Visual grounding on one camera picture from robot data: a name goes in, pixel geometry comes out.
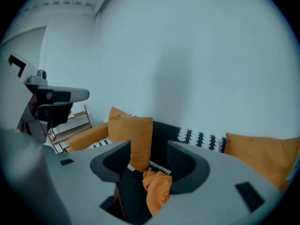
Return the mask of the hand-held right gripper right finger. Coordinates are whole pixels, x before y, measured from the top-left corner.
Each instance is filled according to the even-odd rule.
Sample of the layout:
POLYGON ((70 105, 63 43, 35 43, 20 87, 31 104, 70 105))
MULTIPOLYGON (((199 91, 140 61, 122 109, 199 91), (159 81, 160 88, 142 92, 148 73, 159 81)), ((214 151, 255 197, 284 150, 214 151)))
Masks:
POLYGON ((207 160, 210 174, 192 193, 170 195, 148 225, 256 225, 278 205, 283 192, 246 163, 230 155, 180 142, 171 145, 207 160), (249 182, 264 200, 250 212, 235 184, 249 182))

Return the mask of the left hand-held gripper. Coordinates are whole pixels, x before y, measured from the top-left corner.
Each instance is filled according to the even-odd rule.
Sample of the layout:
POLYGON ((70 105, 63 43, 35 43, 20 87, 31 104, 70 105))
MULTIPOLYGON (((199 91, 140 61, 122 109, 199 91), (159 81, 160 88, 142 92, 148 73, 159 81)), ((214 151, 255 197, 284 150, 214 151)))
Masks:
POLYGON ((73 103, 87 100, 86 89, 50 86, 45 70, 12 56, 0 59, 0 126, 45 143, 48 131, 67 122, 73 103))

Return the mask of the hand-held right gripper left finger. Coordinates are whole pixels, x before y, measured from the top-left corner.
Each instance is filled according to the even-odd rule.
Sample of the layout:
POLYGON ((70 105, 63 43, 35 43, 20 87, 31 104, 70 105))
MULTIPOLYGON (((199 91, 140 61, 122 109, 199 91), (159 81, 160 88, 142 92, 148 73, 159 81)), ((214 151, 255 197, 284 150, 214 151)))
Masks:
POLYGON ((100 204, 113 195, 116 184, 115 181, 102 181, 92 172, 90 163, 94 157, 115 152, 128 144, 118 142, 64 154, 43 146, 50 177, 72 225, 125 224, 100 208, 100 204))

